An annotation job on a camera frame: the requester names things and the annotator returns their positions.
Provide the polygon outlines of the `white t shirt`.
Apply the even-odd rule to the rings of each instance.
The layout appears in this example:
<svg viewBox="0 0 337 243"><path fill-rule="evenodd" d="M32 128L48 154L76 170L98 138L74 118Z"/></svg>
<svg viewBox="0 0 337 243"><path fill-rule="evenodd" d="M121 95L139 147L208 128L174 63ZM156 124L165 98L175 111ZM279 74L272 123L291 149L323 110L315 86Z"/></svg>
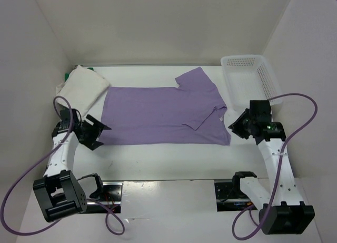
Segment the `white t shirt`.
<svg viewBox="0 0 337 243"><path fill-rule="evenodd" d="M102 75L78 65L68 79L56 87L56 95L66 98L71 108L84 116L109 86Z"/></svg>

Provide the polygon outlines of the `lavender t shirt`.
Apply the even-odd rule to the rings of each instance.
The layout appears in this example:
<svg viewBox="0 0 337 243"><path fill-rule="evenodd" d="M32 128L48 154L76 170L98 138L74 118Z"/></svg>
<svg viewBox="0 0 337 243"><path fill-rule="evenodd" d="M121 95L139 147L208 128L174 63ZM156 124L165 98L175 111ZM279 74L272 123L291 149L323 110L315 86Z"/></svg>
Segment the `lavender t shirt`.
<svg viewBox="0 0 337 243"><path fill-rule="evenodd" d="M227 106L201 67L175 79L177 87L110 87L99 138L105 145L230 145L224 124Z"/></svg>

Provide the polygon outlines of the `green t shirt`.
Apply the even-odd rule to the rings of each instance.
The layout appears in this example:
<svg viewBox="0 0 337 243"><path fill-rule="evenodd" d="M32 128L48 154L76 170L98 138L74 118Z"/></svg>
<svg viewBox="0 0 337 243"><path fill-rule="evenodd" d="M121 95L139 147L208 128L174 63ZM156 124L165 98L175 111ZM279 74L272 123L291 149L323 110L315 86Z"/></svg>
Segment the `green t shirt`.
<svg viewBox="0 0 337 243"><path fill-rule="evenodd" d="M88 67L87 69L91 70L91 71L94 71L94 68L93 67ZM70 73L65 73L65 78L64 78L64 82L67 81L67 79L69 78L70 76Z"/></svg>

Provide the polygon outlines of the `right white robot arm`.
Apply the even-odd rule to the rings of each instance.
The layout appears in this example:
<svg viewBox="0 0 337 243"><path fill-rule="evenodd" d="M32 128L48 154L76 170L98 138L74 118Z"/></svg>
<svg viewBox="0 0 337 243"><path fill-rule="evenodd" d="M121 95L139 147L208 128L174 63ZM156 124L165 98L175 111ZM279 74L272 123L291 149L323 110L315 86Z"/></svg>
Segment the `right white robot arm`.
<svg viewBox="0 0 337 243"><path fill-rule="evenodd" d="M263 157L271 190L267 191L250 171L236 172L231 191L247 196L259 212L260 229L266 235L302 234L315 216L296 186L286 147L283 125L271 111L245 109L229 128L243 139L253 137Z"/></svg>

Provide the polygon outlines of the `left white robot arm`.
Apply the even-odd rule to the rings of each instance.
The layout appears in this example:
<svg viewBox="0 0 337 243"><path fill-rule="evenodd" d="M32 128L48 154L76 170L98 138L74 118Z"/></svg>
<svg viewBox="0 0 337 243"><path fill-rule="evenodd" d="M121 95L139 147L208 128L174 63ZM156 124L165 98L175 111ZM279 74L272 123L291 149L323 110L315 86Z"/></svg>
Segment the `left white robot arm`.
<svg viewBox="0 0 337 243"><path fill-rule="evenodd" d="M89 114L82 120L76 110L72 112L70 115L67 109L61 111L61 120L52 132L56 150L49 157L43 177L33 183L35 197L47 222L86 212L85 192L72 172L75 151L80 144L92 151L102 146L97 139L104 130L111 129Z"/></svg>

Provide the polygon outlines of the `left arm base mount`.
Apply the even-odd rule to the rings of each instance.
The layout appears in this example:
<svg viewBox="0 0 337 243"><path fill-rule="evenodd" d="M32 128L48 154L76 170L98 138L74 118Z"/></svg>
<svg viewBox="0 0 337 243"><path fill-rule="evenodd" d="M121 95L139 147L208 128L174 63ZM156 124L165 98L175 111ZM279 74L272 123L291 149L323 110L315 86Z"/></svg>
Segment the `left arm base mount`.
<svg viewBox="0 0 337 243"><path fill-rule="evenodd" d="M115 214L121 213L123 182L103 181L102 193L95 198ZM107 211L95 202L87 201L84 214L107 214Z"/></svg>

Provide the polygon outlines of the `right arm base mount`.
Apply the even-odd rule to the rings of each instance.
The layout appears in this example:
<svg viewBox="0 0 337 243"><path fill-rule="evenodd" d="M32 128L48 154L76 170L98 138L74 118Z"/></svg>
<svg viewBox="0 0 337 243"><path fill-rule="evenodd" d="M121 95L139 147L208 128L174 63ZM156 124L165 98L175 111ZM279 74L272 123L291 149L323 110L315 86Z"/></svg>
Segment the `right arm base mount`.
<svg viewBox="0 0 337 243"><path fill-rule="evenodd" d="M241 211L253 204L247 195L240 192L239 178L214 180L217 211Z"/></svg>

